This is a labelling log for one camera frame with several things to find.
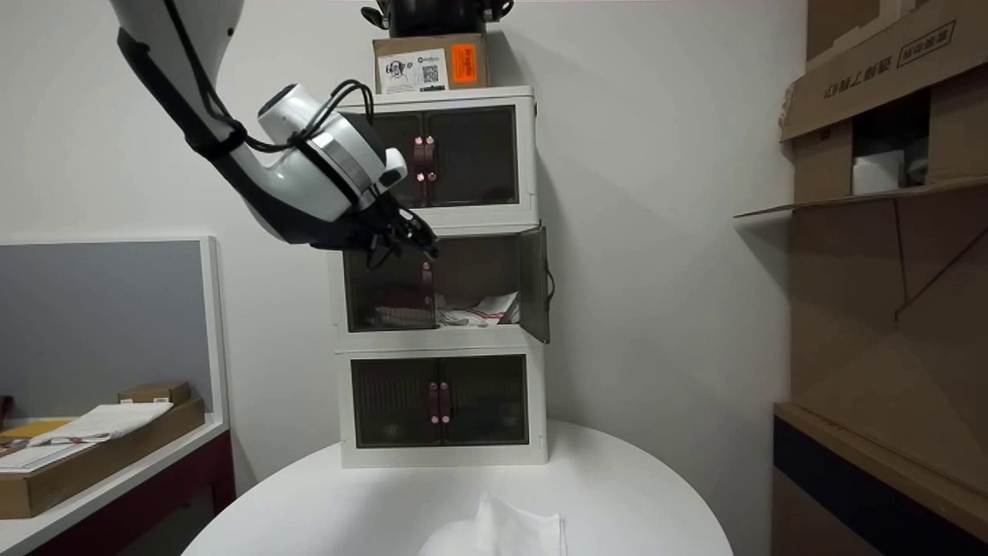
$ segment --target white wall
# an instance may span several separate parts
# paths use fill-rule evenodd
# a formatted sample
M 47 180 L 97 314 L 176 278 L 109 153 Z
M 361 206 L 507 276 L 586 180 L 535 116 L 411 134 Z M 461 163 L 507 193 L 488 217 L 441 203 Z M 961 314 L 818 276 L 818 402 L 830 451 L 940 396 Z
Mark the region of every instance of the white wall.
M 371 78 L 359 0 L 249 0 L 222 93 Z M 783 389 L 778 242 L 733 212 L 786 197 L 775 115 L 790 0 L 519 0 L 558 282 L 556 416 L 686 472 L 769 552 L 769 404 Z M 234 433 L 262 478 L 335 438 L 327 258 L 277 248 L 127 78 L 106 0 L 0 4 L 0 226 L 207 224 L 222 242 Z

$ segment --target robotic arm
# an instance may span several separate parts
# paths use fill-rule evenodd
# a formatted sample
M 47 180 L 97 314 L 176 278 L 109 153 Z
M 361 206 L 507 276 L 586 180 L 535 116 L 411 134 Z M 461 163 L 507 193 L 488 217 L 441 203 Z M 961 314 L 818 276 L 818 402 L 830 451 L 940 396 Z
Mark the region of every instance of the robotic arm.
M 365 84 L 343 80 L 325 104 L 301 88 L 283 88 L 259 107 L 272 135 L 259 142 L 216 95 L 220 62 L 244 0 L 112 4 L 131 69 L 272 234 L 321 249 L 434 249 L 433 229 L 389 194 L 407 172 L 401 153 L 378 153 L 335 111 L 349 93 L 361 93 L 371 116 L 372 100 Z M 256 153 L 282 157 L 265 166 Z

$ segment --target white cabinet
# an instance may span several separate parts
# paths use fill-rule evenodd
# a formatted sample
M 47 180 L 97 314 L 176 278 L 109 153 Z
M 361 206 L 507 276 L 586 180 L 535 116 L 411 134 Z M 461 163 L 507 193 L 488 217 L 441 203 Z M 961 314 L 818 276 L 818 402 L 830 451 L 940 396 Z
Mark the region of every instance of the white cabinet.
M 441 238 L 438 258 L 332 258 L 346 464 L 547 460 L 547 229 L 535 193 L 529 88 L 381 95 L 372 145 L 404 153 L 396 197 Z M 492 319 L 492 299 L 513 299 Z

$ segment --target round white table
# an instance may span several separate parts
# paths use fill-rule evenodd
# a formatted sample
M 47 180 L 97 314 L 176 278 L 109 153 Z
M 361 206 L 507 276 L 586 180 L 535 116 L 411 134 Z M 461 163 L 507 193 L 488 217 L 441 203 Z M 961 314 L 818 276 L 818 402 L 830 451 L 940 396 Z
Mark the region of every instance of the round white table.
M 418 556 L 480 497 L 558 513 L 567 556 L 733 556 L 691 485 L 652 454 L 551 424 L 544 467 L 359 467 L 339 444 L 269 475 L 220 513 L 188 556 Z

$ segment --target gray partition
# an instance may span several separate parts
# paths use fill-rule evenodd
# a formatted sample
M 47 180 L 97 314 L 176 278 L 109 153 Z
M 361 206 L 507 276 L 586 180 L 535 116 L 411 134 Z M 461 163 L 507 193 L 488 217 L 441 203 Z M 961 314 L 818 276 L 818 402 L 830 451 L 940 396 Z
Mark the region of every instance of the gray partition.
M 80 413 L 148 379 L 209 404 L 202 242 L 0 245 L 0 396 Z

